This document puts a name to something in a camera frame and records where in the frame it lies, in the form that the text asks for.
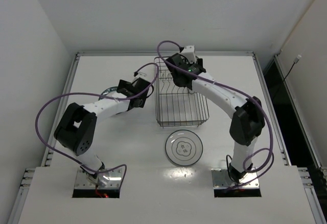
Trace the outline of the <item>green rimmed white plate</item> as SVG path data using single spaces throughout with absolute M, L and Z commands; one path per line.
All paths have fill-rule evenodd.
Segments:
M 118 89 L 118 86 L 112 86 L 112 87 L 105 89 L 101 93 L 101 96 L 98 98 L 98 100 L 100 101 L 102 99 L 109 99 L 109 100 L 117 101 L 118 97 L 115 95 L 115 93 L 117 92 L 117 89 Z

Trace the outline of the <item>wire dish rack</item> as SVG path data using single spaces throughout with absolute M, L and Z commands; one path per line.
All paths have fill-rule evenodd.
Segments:
M 155 118 L 161 127 L 198 127 L 208 121 L 207 99 L 174 84 L 165 63 L 154 58 L 159 75 L 154 83 Z

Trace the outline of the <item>black rimmed white plate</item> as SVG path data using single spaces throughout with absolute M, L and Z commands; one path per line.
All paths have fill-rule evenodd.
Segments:
M 177 130 L 165 141 L 165 155 L 176 166 L 192 166 L 203 154 L 203 143 L 200 137 L 190 130 Z

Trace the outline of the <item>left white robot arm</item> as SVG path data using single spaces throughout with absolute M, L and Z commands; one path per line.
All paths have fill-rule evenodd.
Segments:
M 132 82 L 120 80 L 111 98 L 102 97 L 89 104 L 71 103 L 67 106 L 55 129 L 54 138 L 74 154 L 93 181 L 103 176 L 98 172 L 105 170 L 104 163 L 91 152 L 96 125 L 114 115 L 142 108 L 151 87 L 151 82 L 137 76 Z

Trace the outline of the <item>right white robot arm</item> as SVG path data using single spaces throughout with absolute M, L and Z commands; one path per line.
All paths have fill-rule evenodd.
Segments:
M 228 173 L 232 181 L 239 183 L 252 170 L 250 157 L 265 126 L 262 113 L 251 100 L 214 84 L 215 79 L 203 68 L 201 61 L 189 63 L 182 55 L 174 54 L 165 59 L 165 64 L 176 86 L 205 96 L 231 119 L 229 133 L 235 143 Z

